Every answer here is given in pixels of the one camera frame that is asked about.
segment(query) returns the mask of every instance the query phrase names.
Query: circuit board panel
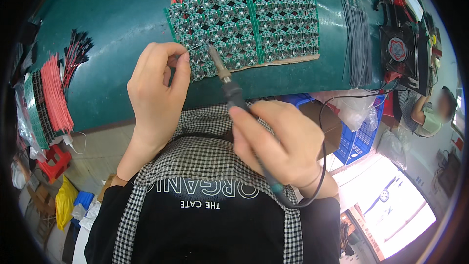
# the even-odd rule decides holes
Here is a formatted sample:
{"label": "circuit board panel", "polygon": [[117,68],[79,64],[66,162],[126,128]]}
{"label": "circuit board panel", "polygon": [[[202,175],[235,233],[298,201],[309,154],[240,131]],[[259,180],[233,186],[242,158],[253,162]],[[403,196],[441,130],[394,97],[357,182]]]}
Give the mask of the circuit board panel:
{"label": "circuit board panel", "polygon": [[184,0],[164,13],[174,41],[190,51],[191,81],[217,75],[206,42],[231,71],[320,54],[316,0]]}

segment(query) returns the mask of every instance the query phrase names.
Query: plastic bag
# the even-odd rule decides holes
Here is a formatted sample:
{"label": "plastic bag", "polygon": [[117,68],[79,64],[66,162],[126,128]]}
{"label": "plastic bag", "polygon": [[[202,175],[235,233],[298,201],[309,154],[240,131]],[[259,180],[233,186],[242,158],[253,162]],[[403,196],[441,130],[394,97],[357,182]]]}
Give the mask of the plastic bag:
{"label": "plastic bag", "polygon": [[384,131],[379,141],[377,152],[387,157],[398,167],[406,170],[406,153],[410,150],[410,143],[402,128],[393,131],[391,132],[389,129]]}
{"label": "plastic bag", "polygon": [[80,226],[86,228],[88,231],[91,231],[91,227],[93,226],[94,220],[97,218],[100,209],[101,203],[99,201],[92,203],[88,209],[88,213],[80,221]]}
{"label": "plastic bag", "polygon": [[[325,103],[332,97],[337,96],[365,96],[369,95],[362,89],[344,90],[344,91],[325,91],[310,93],[310,95],[319,102]],[[376,96],[364,98],[338,98],[329,101],[330,105],[335,106],[338,110],[334,113],[346,124],[352,132],[360,128],[363,121],[367,118],[370,108],[373,107]]]}
{"label": "plastic bag", "polygon": [[64,230],[67,223],[73,218],[73,202],[78,196],[76,188],[63,176],[63,183],[55,197],[55,211],[57,214],[57,227]]}
{"label": "plastic bag", "polygon": [[375,107],[370,109],[370,114],[368,114],[368,117],[365,120],[368,124],[369,131],[374,131],[378,127],[378,114],[376,114]]}
{"label": "plastic bag", "polygon": [[26,97],[24,96],[24,84],[19,83],[15,85],[15,98],[16,112],[18,115],[18,132],[31,146],[29,157],[39,160],[40,162],[45,162],[45,151],[41,149],[33,134]]}
{"label": "plastic bag", "polygon": [[86,210],[83,207],[83,205],[81,205],[81,203],[75,206],[72,210],[72,216],[76,220],[82,220],[83,217],[85,217],[85,214],[86,214]]}

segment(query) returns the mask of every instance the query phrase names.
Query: cooling fan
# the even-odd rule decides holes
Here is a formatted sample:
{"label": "cooling fan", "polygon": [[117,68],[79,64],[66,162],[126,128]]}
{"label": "cooling fan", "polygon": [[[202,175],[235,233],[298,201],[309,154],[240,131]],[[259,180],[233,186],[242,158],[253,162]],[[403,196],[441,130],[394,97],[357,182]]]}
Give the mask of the cooling fan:
{"label": "cooling fan", "polygon": [[388,71],[417,77],[416,36],[410,28],[380,26],[381,63]]}

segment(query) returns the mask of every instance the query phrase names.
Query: bracelet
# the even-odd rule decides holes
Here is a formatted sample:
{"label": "bracelet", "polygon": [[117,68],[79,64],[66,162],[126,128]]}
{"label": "bracelet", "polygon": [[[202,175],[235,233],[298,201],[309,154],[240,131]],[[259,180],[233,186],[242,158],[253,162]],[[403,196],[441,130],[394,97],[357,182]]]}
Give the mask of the bracelet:
{"label": "bracelet", "polygon": [[321,174],[321,172],[318,172],[318,175],[316,176],[316,178],[313,179],[312,182],[310,182],[309,184],[307,184],[307,185],[305,185],[305,186],[303,186],[303,187],[299,187],[298,189],[301,190],[301,189],[304,189],[304,188],[309,187],[310,185],[312,185],[312,184],[318,179],[318,177],[320,177],[320,174]]}

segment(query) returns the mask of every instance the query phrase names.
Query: blue basket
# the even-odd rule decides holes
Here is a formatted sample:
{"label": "blue basket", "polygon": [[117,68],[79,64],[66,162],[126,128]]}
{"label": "blue basket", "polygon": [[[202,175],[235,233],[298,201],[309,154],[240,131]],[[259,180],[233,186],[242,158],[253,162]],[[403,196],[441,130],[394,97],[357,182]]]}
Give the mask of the blue basket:
{"label": "blue basket", "polygon": [[288,103],[293,104],[298,109],[300,108],[301,104],[314,101],[314,98],[311,97],[308,93],[283,95],[281,96],[281,99],[283,102],[288,102]]}
{"label": "blue basket", "polygon": [[75,202],[73,202],[74,206],[77,206],[78,204],[81,204],[85,210],[88,210],[90,208],[91,201],[93,201],[94,194],[88,193],[88,192],[78,192],[78,196],[75,199]]}
{"label": "blue basket", "polygon": [[[377,106],[376,114],[378,115],[378,124],[383,115],[384,98],[384,95],[377,96],[374,103],[374,106]],[[339,148],[334,152],[334,155],[342,161],[344,165],[347,165],[360,159],[370,151],[378,127],[373,131],[369,131],[368,122],[365,120],[356,132],[352,132],[343,122],[342,124],[341,143],[339,144]]]}

